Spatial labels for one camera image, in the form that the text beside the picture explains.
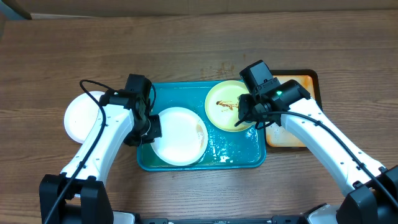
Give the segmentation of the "white plate with sauce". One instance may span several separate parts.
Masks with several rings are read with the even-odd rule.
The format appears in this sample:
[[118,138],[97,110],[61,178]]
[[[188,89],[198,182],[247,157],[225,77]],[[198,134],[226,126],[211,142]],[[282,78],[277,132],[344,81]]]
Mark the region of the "white plate with sauce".
[[162,136],[150,145],[155,154],[173,166],[189,166],[204,155],[208,131],[203,120],[193,111],[171,107],[159,113]]

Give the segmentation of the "pale pink plate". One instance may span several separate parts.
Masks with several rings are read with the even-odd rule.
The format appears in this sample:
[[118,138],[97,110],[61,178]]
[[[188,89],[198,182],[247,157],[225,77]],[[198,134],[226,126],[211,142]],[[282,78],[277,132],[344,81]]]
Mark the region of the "pale pink plate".
[[83,144],[100,113],[99,106],[83,93],[76,97],[67,107],[63,124],[68,136]]

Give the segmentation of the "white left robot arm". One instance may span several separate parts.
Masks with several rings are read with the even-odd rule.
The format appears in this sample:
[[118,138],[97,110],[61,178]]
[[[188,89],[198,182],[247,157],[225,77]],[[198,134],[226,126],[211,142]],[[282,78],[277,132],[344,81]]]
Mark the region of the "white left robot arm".
[[108,90],[94,102],[98,116],[81,148],[59,175],[40,183],[43,223],[134,223],[133,214],[113,211],[105,182],[122,144],[160,137],[159,116],[150,114],[146,91]]

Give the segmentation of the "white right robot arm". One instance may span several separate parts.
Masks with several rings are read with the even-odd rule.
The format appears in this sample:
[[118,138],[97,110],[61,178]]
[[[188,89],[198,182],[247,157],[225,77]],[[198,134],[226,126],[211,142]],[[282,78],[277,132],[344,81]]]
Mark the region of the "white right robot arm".
[[397,223],[397,168],[387,169],[350,141],[295,80],[244,83],[239,121],[277,124],[292,133],[328,170],[345,199],[320,205],[302,223]]

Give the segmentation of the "black soapy water tray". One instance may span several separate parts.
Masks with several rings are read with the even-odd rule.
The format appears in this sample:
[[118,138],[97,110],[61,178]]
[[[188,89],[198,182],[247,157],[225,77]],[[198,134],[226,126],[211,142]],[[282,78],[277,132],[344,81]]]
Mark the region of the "black soapy water tray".
[[[299,82],[311,94],[311,97],[322,110],[318,75],[314,70],[271,70],[271,74],[278,78],[280,83],[285,83],[289,80]],[[266,128],[266,143],[269,147],[305,147],[304,143],[293,134],[276,124]]]

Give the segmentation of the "teal plastic tray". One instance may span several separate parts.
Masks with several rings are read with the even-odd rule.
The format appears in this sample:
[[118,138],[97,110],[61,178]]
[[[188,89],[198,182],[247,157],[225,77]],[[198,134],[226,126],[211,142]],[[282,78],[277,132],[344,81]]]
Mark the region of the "teal plastic tray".
[[239,132],[227,132],[211,123],[205,113],[205,98],[220,81],[154,83],[155,96],[152,114],[171,107],[182,107],[195,112],[208,131],[208,145],[204,155],[189,166],[173,166],[162,161],[150,144],[137,148],[137,163],[147,171],[220,170],[260,166],[266,158],[266,140],[262,130],[253,126]]

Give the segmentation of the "yellow plate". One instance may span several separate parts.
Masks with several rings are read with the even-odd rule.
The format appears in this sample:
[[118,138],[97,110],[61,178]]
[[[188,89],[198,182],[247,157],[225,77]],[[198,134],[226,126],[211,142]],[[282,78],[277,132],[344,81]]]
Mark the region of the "yellow plate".
[[237,80],[227,80],[216,84],[205,99],[205,112],[217,128],[227,132],[239,132],[250,128],[254,123],[235,124],[239,121],[239,97],[249,93],[245,84]]

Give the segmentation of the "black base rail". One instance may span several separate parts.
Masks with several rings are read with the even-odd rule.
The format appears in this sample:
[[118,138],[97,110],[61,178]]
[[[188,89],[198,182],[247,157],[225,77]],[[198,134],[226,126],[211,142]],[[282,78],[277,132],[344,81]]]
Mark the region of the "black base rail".
[[137,224],[308,224],[302,215],[276,215],[272,218],[214,218],[214,219],[180,219],[136,218]]

